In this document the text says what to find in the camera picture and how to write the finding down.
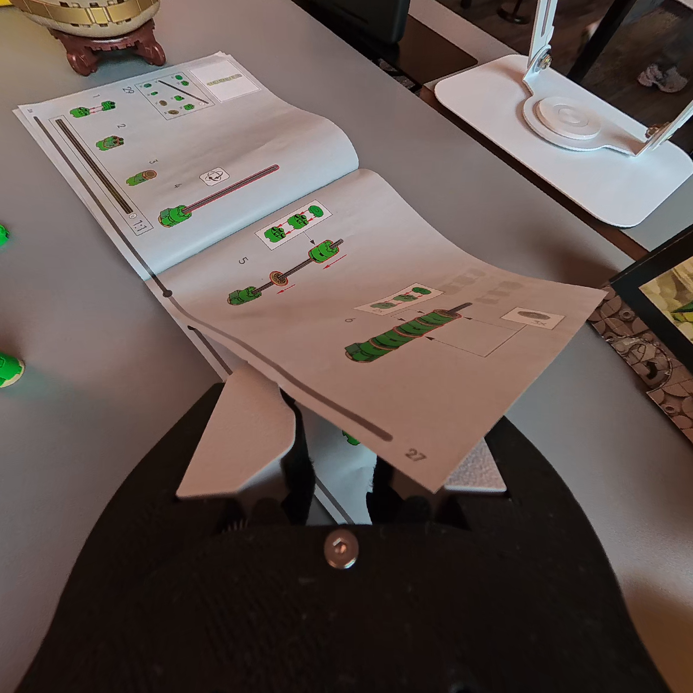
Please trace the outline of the brick set instruction booklet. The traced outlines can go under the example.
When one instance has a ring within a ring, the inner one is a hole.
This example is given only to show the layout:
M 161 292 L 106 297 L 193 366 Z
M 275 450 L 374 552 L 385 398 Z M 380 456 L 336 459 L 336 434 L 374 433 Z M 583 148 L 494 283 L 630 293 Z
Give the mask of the brick set instruction booklet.
M 605 297 L 461 250 L 225 53 L 14 114 L 220 371 L 313 412 L 324 494 L 375 456 L 438 491 Z

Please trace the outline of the white metal stand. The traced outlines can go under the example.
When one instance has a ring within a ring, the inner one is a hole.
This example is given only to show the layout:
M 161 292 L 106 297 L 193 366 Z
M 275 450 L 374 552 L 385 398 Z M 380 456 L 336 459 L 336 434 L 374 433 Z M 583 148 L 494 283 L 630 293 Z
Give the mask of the white metal stand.
M 437 100 L 606 224 L 641 223 L 692 175 L 673 134 L 692 116 L 644 125 L 550 67 L 556 1 L 538 1 L 529 55 L 440 80 Z

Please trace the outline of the tan brick pot model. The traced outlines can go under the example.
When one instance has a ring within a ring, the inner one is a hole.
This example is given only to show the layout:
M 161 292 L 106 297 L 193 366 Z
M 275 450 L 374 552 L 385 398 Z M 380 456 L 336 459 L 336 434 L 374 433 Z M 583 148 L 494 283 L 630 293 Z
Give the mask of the tan brick pot model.
M 62 42 L 68 63 L 83 76 L 97 71 L 101 55 L 131 48 L 150 65 L 166 55 L 154 37 L 159 1 L 12 1 L 31 21 Z

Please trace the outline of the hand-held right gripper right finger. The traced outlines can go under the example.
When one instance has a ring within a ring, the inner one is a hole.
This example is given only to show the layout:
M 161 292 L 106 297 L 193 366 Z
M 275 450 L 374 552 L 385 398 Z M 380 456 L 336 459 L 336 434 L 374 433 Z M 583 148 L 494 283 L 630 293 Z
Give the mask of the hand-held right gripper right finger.
M 367 509 L 371 520 L 464 520 L 456 497 L 504 494 L 506 490 L 489 446 L 482 439 L 436 492 L 377 457 Z

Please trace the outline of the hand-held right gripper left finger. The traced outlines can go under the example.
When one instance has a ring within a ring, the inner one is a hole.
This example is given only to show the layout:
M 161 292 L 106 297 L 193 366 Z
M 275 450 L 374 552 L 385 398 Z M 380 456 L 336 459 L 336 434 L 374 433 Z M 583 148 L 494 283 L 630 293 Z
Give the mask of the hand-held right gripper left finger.
M 294 400 L 255 368 L 238 368 L 222 388 L 177 498 L 229 500 L 247 520 L 277 506 L 291 524 L 305 524 L 314 491 L 315 472 Z

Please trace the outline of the black bamboo set box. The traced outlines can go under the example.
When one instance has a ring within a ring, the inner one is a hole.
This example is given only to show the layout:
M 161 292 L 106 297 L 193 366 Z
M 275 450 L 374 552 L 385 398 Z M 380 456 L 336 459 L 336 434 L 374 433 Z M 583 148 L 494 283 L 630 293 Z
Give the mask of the black bamboo set box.
M 692 227 L 614 276 L 588 318 L 692 440 Z

